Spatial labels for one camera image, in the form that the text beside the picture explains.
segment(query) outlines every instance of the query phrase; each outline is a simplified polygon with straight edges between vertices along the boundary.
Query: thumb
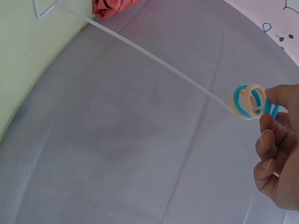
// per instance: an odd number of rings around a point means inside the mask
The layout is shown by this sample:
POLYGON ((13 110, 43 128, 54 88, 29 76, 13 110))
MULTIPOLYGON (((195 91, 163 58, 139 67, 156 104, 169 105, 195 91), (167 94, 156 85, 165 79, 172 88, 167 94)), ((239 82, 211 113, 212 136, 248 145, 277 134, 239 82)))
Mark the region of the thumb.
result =
POLYGON ((283 106, 288 109, 290 99, 299 91, 297 85, 278 85, 265 91, 267 98, 276 105, 283 106))
POLYGON ((299 140, 299 84, 279 85, 265 91, 267 98, 288 110, 290 125, 299 140))

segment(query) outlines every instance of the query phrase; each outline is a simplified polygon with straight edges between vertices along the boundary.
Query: gray bedsheet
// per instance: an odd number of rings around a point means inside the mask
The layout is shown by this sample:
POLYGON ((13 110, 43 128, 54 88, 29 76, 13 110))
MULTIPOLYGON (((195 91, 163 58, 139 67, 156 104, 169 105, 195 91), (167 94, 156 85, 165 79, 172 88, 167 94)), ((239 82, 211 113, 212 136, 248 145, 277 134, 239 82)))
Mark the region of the gray bedsheet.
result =
MULTIPOLYGON (((221 0, 152 0, 101 22, 225 102, 299 82, 295 63, 221 0)), ((59 55, 0 145, 1 224, 286 224, 254 186, 243 121, 93 26, 59 55)))

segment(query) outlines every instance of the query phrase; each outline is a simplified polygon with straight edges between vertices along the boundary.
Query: red cloth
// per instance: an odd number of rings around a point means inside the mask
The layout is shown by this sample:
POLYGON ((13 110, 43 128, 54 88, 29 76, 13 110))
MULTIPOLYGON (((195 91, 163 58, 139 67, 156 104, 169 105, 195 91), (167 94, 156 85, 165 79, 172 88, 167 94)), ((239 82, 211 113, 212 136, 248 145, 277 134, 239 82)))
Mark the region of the red cloth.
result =
POLYGON ((93 0, 93 13, 97 17, 106 20, 140 1, 141 0, 93 0))

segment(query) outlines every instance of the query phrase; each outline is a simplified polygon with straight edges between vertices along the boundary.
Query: pillow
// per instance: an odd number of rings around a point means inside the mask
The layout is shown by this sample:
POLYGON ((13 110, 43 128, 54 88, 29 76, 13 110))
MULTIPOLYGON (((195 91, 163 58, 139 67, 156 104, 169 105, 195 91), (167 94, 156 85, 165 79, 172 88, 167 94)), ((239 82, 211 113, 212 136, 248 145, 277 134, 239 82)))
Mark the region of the pillow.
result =
POLYGON ((298 0, 225 0, 258 25, 299 65, 298 0))

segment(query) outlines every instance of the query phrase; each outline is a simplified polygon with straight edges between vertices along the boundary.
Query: finger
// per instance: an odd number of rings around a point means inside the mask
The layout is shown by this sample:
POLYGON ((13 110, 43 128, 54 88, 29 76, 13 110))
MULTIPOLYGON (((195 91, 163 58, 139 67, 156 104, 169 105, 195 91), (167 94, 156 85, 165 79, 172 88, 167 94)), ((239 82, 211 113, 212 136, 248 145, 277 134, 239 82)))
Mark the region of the finger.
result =
POLYGON ((281 174, 282 169, 285 166, 286 161, 289 158, 289 154, 282 151, 282 150, 278 150, 276 156, 274 157, 275 160, 275 173, 277 174, 281 174))
POLYGON ((278 178, 273 174, 274 171, 275 161, 273 159, 260 162, 254 168, 257 189, 271 199, 278 187, 278 178))
POLYGON ((273 131, 275 138, 275 145, 278 150, 283 150, 286 153, 296 146, 297 139, 293 133, 288 131, 285 127, 279 124, 270 114, 263 114, 260 118, 260 129, 263 132, 266 129, 273 131))
POLYGON ((256 153, 261 161, 273 159, 277 154, 277 148, 274 144, 273 131, 266 129, 256 141, 256 153))
POLYGON ((276 121, 280 123, 285 129, 288 131, 292 131, 291 125, 290 125, 290 120, 288 113, 285 112, 279 112, 276 117, 276 121))
POLYGON ((280 175, 289 154, 283 150, 278 150, 274 142, 274 133, 266 129, 256 141, 256 153, 261 161, 274 159, 276 164, 275 172, 280 175))
POLYGON ((297 137, 297 140, 299 140, 299 84, 279 85, 267 89, 266 96, 272 103, 288 109, 292 131, 297 137))
POLYGON ((298 85, 278 85, 265 91, 267 98, 277 105, 288 109, 289 100, 294 95, 298 85))

